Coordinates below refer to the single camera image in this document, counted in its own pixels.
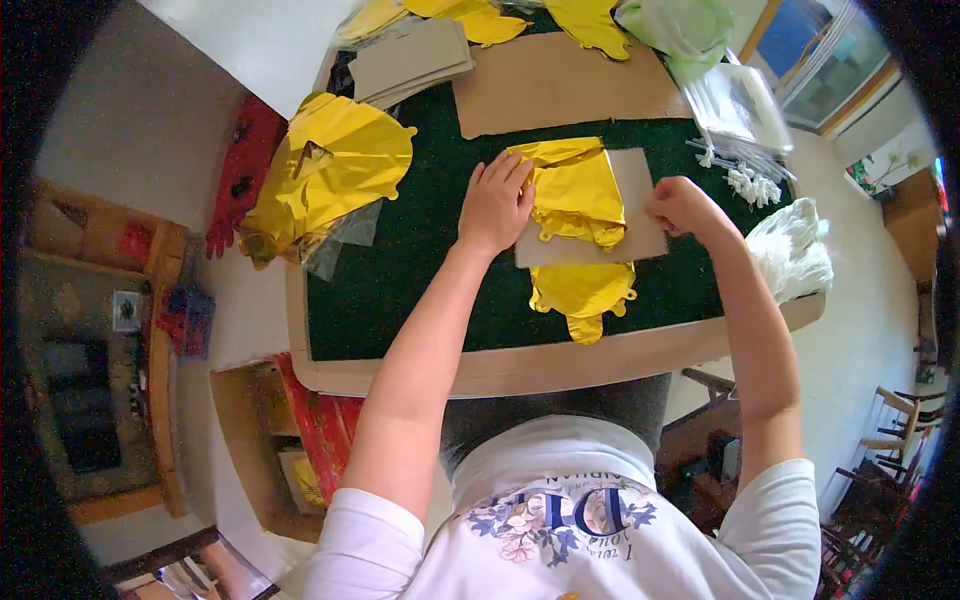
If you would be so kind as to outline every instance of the woman's right hand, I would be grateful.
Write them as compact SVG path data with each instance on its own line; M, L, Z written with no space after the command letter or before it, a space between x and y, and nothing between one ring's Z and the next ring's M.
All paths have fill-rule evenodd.
M646 209L670 235L692 233L708 250L731 234L743 239L723 208L686 177L660 180Z

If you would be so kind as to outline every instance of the cardboard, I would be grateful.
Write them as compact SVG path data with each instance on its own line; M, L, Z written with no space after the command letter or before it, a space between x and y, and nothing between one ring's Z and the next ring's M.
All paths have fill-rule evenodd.
M607 158L623 199L627 222L623 240L609 252L592 242L564 239L558 235L549 242L542 242L540 225L530 219L516 240L516 265L519 268L627 262L667 253L663 229L645 211L654 186L643 149L608 150Z
M449 19L427 19L402 36L360 50L349 64L354 100L377 108L472 68L464 26Z
M425 90L427 87L449 82L458 75L468 72L472 68L472 61L462 62L452 67L435 71L429 76L417 78L416 80L400 87L393 87L384 92L374 94L373 96L366 98L363 102L371 105L374 108L380 108L381 110L389 108L402 100L406 100L417 92Z
M473 139L605 119L689 119L693 112L649 46L614 62L564 32L471 48L471 73L453 82L460 133Z

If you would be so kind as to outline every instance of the clear plastic bag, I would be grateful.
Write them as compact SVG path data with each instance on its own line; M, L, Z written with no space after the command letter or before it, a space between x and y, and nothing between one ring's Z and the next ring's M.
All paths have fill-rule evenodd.
M733 30L733 14L723 0L627 0L613 19L667 54L680 84L703 77L720 62Z
M682 85L681 91L715 152L785 156L793 150L780 105L752 66L717 64L703 78Z
M381 39L403 36L422 20L403 8L403 0L364 0L337 27L330 47L356 52Z

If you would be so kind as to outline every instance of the transparent plastic sheet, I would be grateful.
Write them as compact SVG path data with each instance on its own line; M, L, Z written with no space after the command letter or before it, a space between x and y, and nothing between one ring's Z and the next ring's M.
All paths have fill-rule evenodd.
M370 24L356 27L354 19L365 15L372 16ZM365 0L337 27L330 47L356 52L382 39L403 36L422 20L403 9L403 0Z
M718 64L681 86L707 144L717 152L786 156L793 140L763 75L751 66Z
M361 206L344 215L332 227L329 236L319 244L304 243L299 247L300 266L324 281L331 281L344 244L372 246L376 223L383 199Z

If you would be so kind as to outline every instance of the table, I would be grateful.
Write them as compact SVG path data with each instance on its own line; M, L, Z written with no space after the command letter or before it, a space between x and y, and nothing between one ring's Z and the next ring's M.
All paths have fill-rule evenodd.
M530 33L558 31L538 12ZM308 388L364 395L406 316L456 239L467 179L480 160L504 147L543 139L599 135L610 149L643 147L654 181L697 181L744 233L780 205L751 211L734 196L721 169L701 167L684 144L692 120L599 121L545 130L460 136L452 86L424 90L400 106L398 120L418 128L414 161L399 198L380 213L370 248L344 246L332 282L288 269L287 313L294 366ZM783 198L792 202L790 190ZM532 394L648 376L729 353L712 265L690 236L671 239L666 256L636 263L638 299L627 315L604 316L607 334L591 347L569 342L564 317L529 309L526 270L502 253L488 272L470 318L454 396ZM783 307L791 329L819 318L823 295Z

